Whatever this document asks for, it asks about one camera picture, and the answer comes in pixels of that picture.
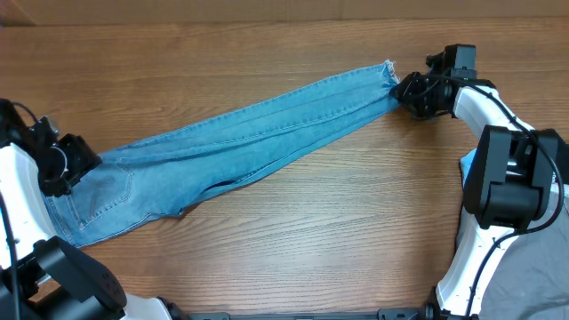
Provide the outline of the blue denim jeans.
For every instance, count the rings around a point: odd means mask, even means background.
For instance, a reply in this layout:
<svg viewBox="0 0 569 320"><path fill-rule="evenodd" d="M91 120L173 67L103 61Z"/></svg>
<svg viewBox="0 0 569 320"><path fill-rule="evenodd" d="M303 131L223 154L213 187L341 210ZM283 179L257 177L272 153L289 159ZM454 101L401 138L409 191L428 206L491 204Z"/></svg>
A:
<svg viewBox="0 0 569 320"><path fill-rule="evenodd" d="M44 204L56 234L77 247L178 217L394 110L397 83L385 61L109 150L69 195Z"/></svg>

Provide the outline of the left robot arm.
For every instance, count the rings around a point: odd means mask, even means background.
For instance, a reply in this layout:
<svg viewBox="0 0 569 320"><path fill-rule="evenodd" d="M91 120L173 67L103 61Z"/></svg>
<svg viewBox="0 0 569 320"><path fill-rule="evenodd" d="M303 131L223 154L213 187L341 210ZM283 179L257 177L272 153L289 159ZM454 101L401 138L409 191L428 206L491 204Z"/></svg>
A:
<svg viewBox="0 0 569 320"><path fill-rule="evenodd" d="M127 294L104 265L57 236L44 196L70 193L101 160L47 117L26 125L22 104L1 101L3 319L186 319L161 297Z"/></svg>

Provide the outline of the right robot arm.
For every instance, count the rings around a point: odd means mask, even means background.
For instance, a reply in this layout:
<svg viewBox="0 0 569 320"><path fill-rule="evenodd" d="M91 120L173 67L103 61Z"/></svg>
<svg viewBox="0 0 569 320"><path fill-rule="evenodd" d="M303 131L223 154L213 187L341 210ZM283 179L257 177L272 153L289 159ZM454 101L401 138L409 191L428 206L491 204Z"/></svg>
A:
<svg viewBox="0 0 569 320"><path fill-rule="evenodd" d="M461 239L417 319L476 319L508 248L519 236L548 228L564 206L564 141L516 117L496 86L478 77L476 56L471 44L447 45L426 58L426 74L412 72L390 92L414 119L450 115L478 139L463 175Z"/></svg>

